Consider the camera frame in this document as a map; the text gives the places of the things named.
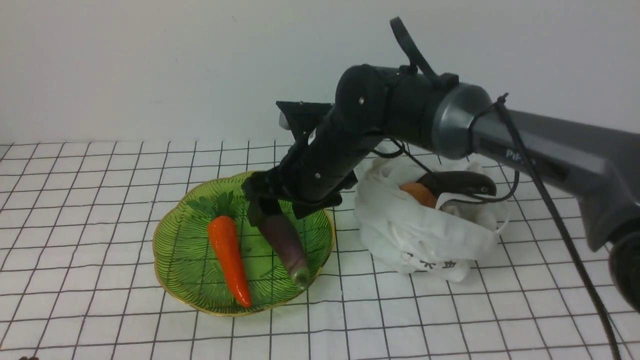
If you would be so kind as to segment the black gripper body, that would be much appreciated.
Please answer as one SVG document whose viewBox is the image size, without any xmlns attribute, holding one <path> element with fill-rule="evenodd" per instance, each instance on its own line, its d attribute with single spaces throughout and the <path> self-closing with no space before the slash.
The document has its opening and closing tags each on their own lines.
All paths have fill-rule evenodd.
<svg viewBox="0 0 640 360">
<path fill-rule="evenodd" d="M 271 198 L 277 199 L 279 203 L 281 201 L 288 202 L 291 208 L 292 202 L 296 200 L 318 202 L 327 198 L 330 194 L 339 193 L 331 191 L 321 199 L 311 200 L 309 197 L 303 196 L 299 191 L 295 191 L 294 186 L 283 182 L 277 170 L 256 171 L 251 173 L 242 183 L 241 189 L 247 202 L 253 198 Z"/>
</svg>

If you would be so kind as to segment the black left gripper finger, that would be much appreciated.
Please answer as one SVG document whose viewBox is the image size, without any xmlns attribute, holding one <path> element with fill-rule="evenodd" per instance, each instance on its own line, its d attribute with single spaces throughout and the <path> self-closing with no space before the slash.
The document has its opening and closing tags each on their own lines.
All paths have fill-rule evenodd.
<svg viewBox="0 0 640 360">
<path fill-rule="evenodd" d="M 252 198 L 247 203 L 247 220 L 252 227 L 259 227 L 267 218 L 282 215 L 277 199 Z"/>
</svg>

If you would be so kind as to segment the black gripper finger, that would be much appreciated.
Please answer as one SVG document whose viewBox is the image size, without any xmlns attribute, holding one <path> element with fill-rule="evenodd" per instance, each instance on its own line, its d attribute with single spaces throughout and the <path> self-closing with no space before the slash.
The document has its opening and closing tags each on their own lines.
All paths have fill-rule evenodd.
<svg viewBox="0 0 640 360">
<path fill-rule="evenodd" d="M 340 193 L 329 194 L 329 196 L 317 202 L 294 200 L 292 201 L 292 211 L 295 218 L 300 220 L 318 211 L 338 207 L 342 201 L 343 198 Z"/>
</svg>

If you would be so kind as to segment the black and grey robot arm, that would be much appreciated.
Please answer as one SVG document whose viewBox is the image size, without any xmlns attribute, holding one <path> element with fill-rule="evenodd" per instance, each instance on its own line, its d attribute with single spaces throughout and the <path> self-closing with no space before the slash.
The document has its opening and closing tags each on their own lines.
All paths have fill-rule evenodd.
<svg viewBox="0 0 640 360">
<path fill-rule="evenodd" d="M 509 110 L 478 85 L 439 79 L 409 66 L 359 64 L 341 76 L 334 104 L 286 102 L 296 115 L 322 116 L 278 166 L 242 186 L 247 218 L 257 226 L 279 214 L 298 219 L 341 202 L 350 174 L 383 140 L 460 160 L 479 154 L 576 198 L 590 250 L 612 244 L 609 270 L 618 292 L 639 310 L 639 135 Z"/>
</svg>

